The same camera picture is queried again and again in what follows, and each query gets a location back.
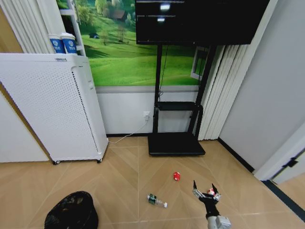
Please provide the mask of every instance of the black trash bag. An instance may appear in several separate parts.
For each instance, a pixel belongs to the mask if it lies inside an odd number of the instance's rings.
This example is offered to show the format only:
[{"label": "black trash bag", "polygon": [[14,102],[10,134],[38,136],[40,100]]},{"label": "black trash bag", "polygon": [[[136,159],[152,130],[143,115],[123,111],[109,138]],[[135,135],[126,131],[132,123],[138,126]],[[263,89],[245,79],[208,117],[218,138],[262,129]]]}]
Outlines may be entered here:
[{"label": "black trash bag", "polygon": [[74,192],[48,213],[45,229],[97,229],[99,219],[88,192]]}]

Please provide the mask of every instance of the white cable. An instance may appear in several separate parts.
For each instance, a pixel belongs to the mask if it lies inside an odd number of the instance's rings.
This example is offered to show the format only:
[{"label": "white cable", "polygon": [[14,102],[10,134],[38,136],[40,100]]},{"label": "white cable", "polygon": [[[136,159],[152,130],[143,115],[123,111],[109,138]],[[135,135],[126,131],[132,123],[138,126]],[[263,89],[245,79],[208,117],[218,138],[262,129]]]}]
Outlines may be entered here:
[{"label": "white cable", "polygon": [[126,136],[124,136],[124,137],[122,137],[120,140],[118,140],[118,141],[116,141],[116,142],[110,142],[110,143],[114,143],[114,144],[116,144],[116,143],[118,143],[119,141],[121,141],[122,139],[124,139],[125,137],[128,137],[128,136],[130,136],[130,135],[133,135],[133,134],[135,134],[135,133],[137,133],[139,130],[141,130],[146,124],[148,123],[148,120],[145,120],[145,123],[139,128],[139,129],[137,129],[136,131],[134,131],[132,134],[129,134],[129,135],[126,135]]}]

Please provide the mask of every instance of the paper cup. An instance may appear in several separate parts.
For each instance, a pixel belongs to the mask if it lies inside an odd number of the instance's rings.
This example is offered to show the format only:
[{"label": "paper cup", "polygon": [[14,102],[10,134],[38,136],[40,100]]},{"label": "paper cup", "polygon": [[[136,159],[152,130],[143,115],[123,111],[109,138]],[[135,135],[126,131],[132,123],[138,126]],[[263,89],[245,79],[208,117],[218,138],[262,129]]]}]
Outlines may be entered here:
[{"label": "paper cup", "polygon": [[63,32],[61,34],[61,39],[65,45],[66,53],[77,55],[75,37],[72,34]]},{"label": "paper cup", "polygon": [[63,42],[59,35],[49,34],[49,39],[56,53],[66,53]]}]

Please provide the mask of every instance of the wooden floor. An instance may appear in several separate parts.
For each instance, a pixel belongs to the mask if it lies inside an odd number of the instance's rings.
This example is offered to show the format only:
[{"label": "wooden floor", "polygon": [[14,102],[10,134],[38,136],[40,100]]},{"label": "wooden floor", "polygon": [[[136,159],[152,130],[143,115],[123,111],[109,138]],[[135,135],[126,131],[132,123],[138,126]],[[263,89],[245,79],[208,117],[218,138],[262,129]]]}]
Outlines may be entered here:
[{"label": "wooden floor", "polygon": [[278,187],[301,208],[305,209],[305,173],[279,184]]},{"label": "wooden floor", "polygon": [[[194,179],[202,192],[215,184],[222,194],[218,210],[233,229],[304,228],[217,141],[201,144],[205,156],[150,157],[146,137],[128,137],[110,144],[101,164],[0,164],[0,228],[43,228],[57,202],[84,190],[94,199],[100,229],[206,229],[205,209],[192,194]],[[179,182],[173,180],[175,171],[181,173]],[[168,208],[149,204],[150,193],[168,202]]]}]

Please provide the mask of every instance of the door frame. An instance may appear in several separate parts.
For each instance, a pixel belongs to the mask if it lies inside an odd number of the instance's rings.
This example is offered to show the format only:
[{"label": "door frame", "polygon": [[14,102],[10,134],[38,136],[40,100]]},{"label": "door frame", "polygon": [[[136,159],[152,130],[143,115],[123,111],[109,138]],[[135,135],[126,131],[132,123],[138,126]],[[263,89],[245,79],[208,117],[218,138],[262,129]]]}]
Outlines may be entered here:
[{"label": "door frame", "polygon": [[254,172],[259,180],[272,178],[290,158],[305,148],[305,122],[286,140],[286,142],[267,160],[262,167]]}]

